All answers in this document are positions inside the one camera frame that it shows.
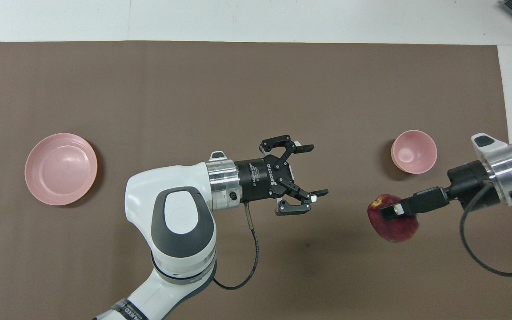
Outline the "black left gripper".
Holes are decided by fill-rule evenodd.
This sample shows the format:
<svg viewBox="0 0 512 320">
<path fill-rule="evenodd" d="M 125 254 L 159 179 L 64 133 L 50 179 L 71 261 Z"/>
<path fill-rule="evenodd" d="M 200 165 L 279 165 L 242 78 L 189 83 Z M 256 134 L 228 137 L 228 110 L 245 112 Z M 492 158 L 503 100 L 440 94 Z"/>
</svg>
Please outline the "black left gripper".
<svg viewBox="0 0 512 320">
<path fill-rule="evenodd" d="M 273 148 L 280 147 L 285 149 L 281 157 L 271 155 Z M 316 202 L 317 198 L 327 195 L 329 190 L 307 192 L 294 184 L 287 159 L 292 154 L 311 152 L 314 147 L 314 144 L 293 141 L 289 135 L 262 140 L 260 151 L 264 154 L 264 158 L 236 162 L 242 189 L 240 202 L 276 198 L 276 216 L 302 215 L 309 212 L 312 203 Z M 300 203 L 292 205 L 283 199 L 283 195 L 296 199 Z"/>
</svg>

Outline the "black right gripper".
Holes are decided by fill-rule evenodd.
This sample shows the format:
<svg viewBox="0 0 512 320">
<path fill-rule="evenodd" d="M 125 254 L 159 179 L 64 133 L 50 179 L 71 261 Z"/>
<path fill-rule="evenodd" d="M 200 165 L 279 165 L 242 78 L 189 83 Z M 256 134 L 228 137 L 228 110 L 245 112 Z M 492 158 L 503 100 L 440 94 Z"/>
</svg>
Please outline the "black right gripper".
<svg viewBox="0 0 512 320">
<path fill-rule="evenodd" d="M 448 170 L 447 177 L 450 181 L 450 186 L 447 187 L 447 194 L 441 187 L 433 187 L 417 192 L 396 204 L 381 208 L 380 214 L 382 218 L 384 220 L 394 220 L 402 217 L 416 216 L 419 213 L 443 208 L 449 204 L 450 200 L 459 201 L 462 208 L 466 209 L 469 202 L 489 180 L 489 175 L 479 160 Z M 499 196 L 496 189 L 492 187 L 483 197 L 477 200 L 476 204 L 469 211 L 473 212 L 498 204 L 500 204 Z"/>
</svg>

